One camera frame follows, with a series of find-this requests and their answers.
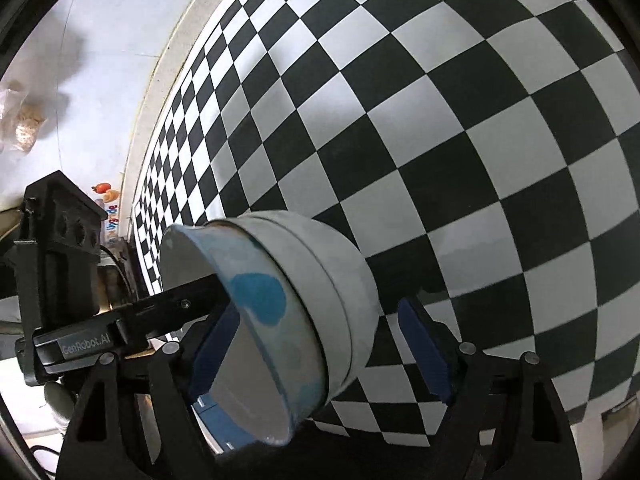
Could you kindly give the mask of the blue cabinet front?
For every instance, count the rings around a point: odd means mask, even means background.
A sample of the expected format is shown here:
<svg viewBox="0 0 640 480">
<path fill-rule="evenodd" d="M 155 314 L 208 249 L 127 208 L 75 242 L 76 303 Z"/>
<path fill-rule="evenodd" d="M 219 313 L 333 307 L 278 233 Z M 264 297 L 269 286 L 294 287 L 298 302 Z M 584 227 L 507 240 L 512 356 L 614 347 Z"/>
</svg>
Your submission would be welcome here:
<svg viewBox="0 0 640 480">
<path fill-rule="evenodd" d="M 192 408 L 206 442 L 216 454 L 237 451 L 256 442 L 253 436 L 232 420 L 209 393 L 199 396 Z"/>
</svg>

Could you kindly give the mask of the clear plastic bag with eggs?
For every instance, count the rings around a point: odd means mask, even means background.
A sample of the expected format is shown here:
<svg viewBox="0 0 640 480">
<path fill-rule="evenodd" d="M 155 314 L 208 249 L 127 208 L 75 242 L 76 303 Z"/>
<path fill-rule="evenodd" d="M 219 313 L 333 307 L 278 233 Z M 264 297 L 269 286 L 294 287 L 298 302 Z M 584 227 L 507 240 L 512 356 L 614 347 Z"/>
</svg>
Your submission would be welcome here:
<svg viewBox="0 0 640 480">
<path fill-rule="evenodd" d="M 19 81 L 1 85 L 1 151 L 28 154 L 47 123 L 46 106 Z"/>
</svg>

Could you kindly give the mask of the black white checkered mat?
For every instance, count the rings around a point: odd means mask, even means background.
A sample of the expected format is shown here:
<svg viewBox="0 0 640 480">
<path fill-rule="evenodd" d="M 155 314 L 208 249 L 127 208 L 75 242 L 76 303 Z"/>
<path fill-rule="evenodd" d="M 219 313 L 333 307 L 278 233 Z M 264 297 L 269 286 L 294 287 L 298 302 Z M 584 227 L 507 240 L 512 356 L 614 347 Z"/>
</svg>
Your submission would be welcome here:
<svg viewBox="0 0 640 480">
<path fill-rule="evenodd" d="M 413 294 L 480 350 L 536 352 L 571 422 L 638 393 L 639 72 L 587 0 L 224 0 L 141 170 L 150 292 L 168 226 L 271 209 L 348 237 L 382 302 L 319 428 L 431 442 Z"/>
</svg>

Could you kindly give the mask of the white bowl blue pattern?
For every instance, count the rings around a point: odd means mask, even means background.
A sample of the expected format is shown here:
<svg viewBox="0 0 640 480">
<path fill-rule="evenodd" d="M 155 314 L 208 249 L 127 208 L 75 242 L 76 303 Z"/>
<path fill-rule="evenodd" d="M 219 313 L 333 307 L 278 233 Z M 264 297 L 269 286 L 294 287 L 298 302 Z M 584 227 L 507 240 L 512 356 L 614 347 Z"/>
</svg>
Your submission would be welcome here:
<svg viewBox="0 0 640 480">
<path fill-rule="evenodd" d="M 250 234 L 229 222 L 170 226 L 160 243 L 164 288 L 206 274 L 220 279 L 241 317 L 208 393 L 257 441 L 286 445 L 328 391 L 317 332 L 283 271 Z"/>
</svg>

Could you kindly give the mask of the colourful wall stickers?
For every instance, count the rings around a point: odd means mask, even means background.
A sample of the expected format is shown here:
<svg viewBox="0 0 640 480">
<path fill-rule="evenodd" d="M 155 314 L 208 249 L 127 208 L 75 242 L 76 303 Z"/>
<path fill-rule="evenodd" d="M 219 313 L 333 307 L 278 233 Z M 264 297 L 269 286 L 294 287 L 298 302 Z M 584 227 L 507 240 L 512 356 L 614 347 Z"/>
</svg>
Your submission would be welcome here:
<svg viewBox="0 0 640 480">
<path fill-rule="evenodd" d="M 91 189 L 96 194 L 94 201 L 106 212 L 101 228 L 101 244 L 108 246 L 118 239 L 120 191 L 107 182 L 93 185 Z"/>
</svg>

